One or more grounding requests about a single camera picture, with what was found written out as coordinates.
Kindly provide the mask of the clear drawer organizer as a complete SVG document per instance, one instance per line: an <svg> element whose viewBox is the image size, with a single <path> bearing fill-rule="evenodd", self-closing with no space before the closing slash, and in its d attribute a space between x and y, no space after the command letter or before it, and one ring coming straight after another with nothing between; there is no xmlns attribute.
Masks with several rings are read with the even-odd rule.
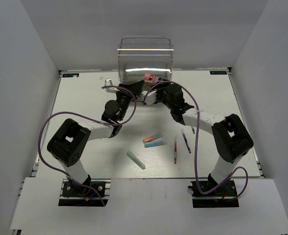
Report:
<svg viewBox="0 0 288 235"><path fill-rule="evenodd" d="M118 45L118 72L121 84L133 84L150 74L172 79L174 49L171 40L161 36L126 36Z"/></svg>

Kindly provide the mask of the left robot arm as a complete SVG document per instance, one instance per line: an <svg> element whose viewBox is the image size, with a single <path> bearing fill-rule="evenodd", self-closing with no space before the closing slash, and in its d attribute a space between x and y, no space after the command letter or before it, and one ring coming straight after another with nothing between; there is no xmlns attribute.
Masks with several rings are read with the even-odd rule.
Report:
<svg viewBox="0 0 288 235"><path fill-rule="evenodd" d="M122 125L126 111L132 101L143 91L144 81L133 84L119 84L116 99L105 104L101 121L78 123L66 119L48 142L48 152L62 165L67 177L74 180L74 190L86 195L91 189L91 177L85 171L80 158L88 141L115 137Z"/></svg>

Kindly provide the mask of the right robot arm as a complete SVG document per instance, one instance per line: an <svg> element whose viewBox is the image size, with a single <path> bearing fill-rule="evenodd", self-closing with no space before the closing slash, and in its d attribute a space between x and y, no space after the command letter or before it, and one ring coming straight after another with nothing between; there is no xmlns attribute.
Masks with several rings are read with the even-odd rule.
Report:
<svg viewBox="0 0 288 235"><path fill-rule="evenodd" d="M208 176L209 190L201 189L198 178L195 181L201 194L220 195L226 190L226 182L239 168L238 162L254 146L254 142L238 115L221 117L206 113L197 103L189 105L185 102L183 93L186 91L176 82L159 81L144 95L143 103L149 104L148 97L153 98L155 103L163 103L176 122L195 127L196 137L200 130L213 135L219 158Z"/></svg>

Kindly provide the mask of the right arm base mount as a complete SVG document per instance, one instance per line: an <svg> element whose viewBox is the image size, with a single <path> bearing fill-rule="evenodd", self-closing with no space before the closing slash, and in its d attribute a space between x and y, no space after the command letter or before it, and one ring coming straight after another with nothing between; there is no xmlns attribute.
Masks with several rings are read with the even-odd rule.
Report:
<svg viewBox="0 0 288 235"><path fill-rule="evenodd" d="M188 186L188 191L192 193L193 208L238 208L238 199L232 200L237 196L237 189L233 180L228 181L226 184L211 192L210 194L203 195L199 192L196 181L191 181Z"/></svg>

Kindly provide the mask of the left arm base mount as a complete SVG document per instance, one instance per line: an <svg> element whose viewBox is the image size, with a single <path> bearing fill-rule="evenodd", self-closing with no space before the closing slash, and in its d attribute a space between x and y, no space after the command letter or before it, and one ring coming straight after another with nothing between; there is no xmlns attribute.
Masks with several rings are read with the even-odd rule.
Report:
<svg viewBox="0 0 288 235"><path fill-rule="evenodd" d="M110 195L110 179L92 179L90 186L101 196L104 205ZM68 179L64 179L60 191L58 206L61 207L103 207L94 190L78 186Z"/></svg>

